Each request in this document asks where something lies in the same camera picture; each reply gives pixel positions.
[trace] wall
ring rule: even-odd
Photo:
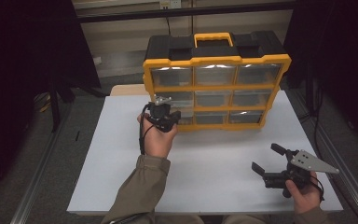
[[[79,3],[92,3],[95,0],[73,0],[76,7]],[[88,14],[118,13],[129,11],[159,9],[158,1],[131,0],[129,5],[117,2],[111,7],[78,8],[78,16]],[[182,0],[182,7],[216,7],[240,4],[281,2],[277,0]],[[222,15],[205,15],[180,18],[169,18],[171,34],[190,35],[194,33],[232,32],[245,34],[256,30],[273,30],[283,43],[292,10],[232,13]],[[151,35],[167,35],[168,24],[165,18],[133,21],[105,21],[83,23],[82,29],[89,44],[91,54],[98,55],[111,52],[146,50]]]

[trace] person's right hand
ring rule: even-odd
[[[145,114],[143,135],[145,135],[145,132],[153,125],[147,120],[147,117],[149,117],[149,115]],[[141,115],[138,116],[138,122],[141,122]],[[168,133],[164,133],[158,128],[152,127],[145,136],[145,154],[148,156],[167,158],[172,147],[173,138],[177,133],[176,124],[173,125]]]
[[[310,178],[315,185],[318,185],[316,173],[310,172],[314,178]],[[292,180],[286,180],[286,187],[295,200],[295,213],[301,214],[318,207],[321,204],[320,192],[312,185],[307,185],[303,189],[298,189]]]

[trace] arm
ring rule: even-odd
[[[316,173],[310,173],[310,179],[314,184]],[[327,214],[321,209],[320,192],[314,186],[308,185],[299,190],[292,180],[286,181],[286,187],[295,200],[295,223],[296,224],[329,224]]]
[[[144,119],[144,134],[151,126]],[[168,133],[162,133],[155,127],[148,131],[145,136],[146,155],[139,156],[135,170],[118,190],[115,203],[103,218],[103,224],[136,214],[142,215],[129,223],[154,223],[154,208],[165,190],[171,164],[166,158],[176,134],[176,125]]]

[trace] olive green sleeve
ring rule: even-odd
[[[295,215],[296,224],[332,224],[327,214],[320,208],[315,207],[306,213]]]
[[[135,170],[121,185],[115,203],[103,218],[103,224],[147,214],[131,223],[154,223],[154,208],[158,204],[167,181],[170,161],[163,158],[141,155]]]

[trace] yellow storage organizer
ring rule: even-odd
[[[180,131],[262,128],[291,59],[271,31],[150,38],[145,89],[171,97]]]

